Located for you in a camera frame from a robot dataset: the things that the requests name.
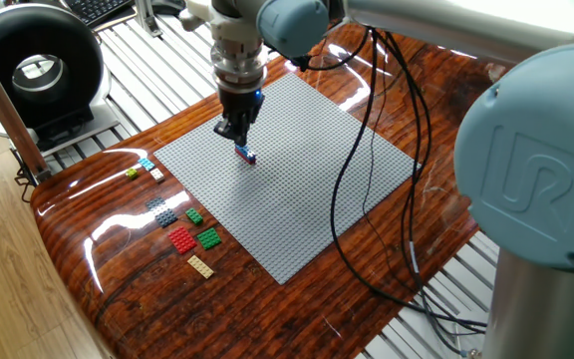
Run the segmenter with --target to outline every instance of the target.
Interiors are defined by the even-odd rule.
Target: computer mouse
[[[151,0],[151,8],[154,14],[178,16],[185,9],[183,0]]]

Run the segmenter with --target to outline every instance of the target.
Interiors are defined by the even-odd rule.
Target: red lego brick
[[[184,227],[175,229],[167,234],[171,242],[174,244],[178,253],[187,253],[190,249],[196,247],[196,241],[189,235],[189,232]]]

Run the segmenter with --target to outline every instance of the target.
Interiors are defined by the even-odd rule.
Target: wooden table
[[[346,27],[327,46],[352,52],[361,37],[361,28]],[[455,187],[453,145],[459,122],[490,81],[484,63],[398,39],[425,92],[433,124],[433,155],[419,185],[414,227],[422,276],[429,278],[476,229],[466,211],[467,200]],[[371,47],[360,56],[366,61],[354,60],[348,67],[322,73],[300,73],[277,59],[269,66],[268,83],[294,71],[362,119]],[[387,102],[377,132],[412,155],[416,134],[407,84],[393,58],[388,62]],[[321,59],[312,63],[320,64]],[[379,80],[374,111],[382,104],[382,90]],[[212,96],[42,183],[32,206],[55,267],[83,312],[122,358],[355,356],[400,306],[359,283],[333,245],[285,285],[278,285],[153,156],[220,111]],[[126,178],[124,172],[141,155],[162,170],[162,184],[143,170],[134,181]],[[400,215],[409,186],[407,181],[394,191],[370,217],[394,271],[411,285],[399,247]],[[146,214],[145,202],[156,196],[173,197],[178,203],[173,211],[179,221],[165,229]],[[198,208],[203,225],[193,226],[184,216],[190,207]],[[167,238],[180,226],[192,235],[210,227],[220,234],[222,244],[209,251],[200,246],[193,250],[215,271],[208,280],[186,263],[192,253],[179,255]],[[388,272],[384,248],[364,220],[344,233],[341,242],[363,276],[403,300],[412,298]]]

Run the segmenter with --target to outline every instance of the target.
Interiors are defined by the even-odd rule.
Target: blue lego brick
[[[241,156],[248,164],[254,165],[256,164],[256,154],[249,150],[248,146],[239,146],[235,145],[234,150],[236,153]]]
[[[139,163],[147,171],[151,171],[154,168],[154,164],[148,159],[139,159]]]

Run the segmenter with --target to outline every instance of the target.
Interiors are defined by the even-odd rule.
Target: yellow lego brick
[[[214,274],[214,271],[209,269],[209,267],[205,265],[205,263],[203,263],[203,261],[198,259],[198,257],[195,255],[193,255],[192,258],[190,258],[187,261],[187,263],[193,266],[194,269],[198,270],[198,272],[202,274],[205,277],[205,279],[209,278],[212,274]]]

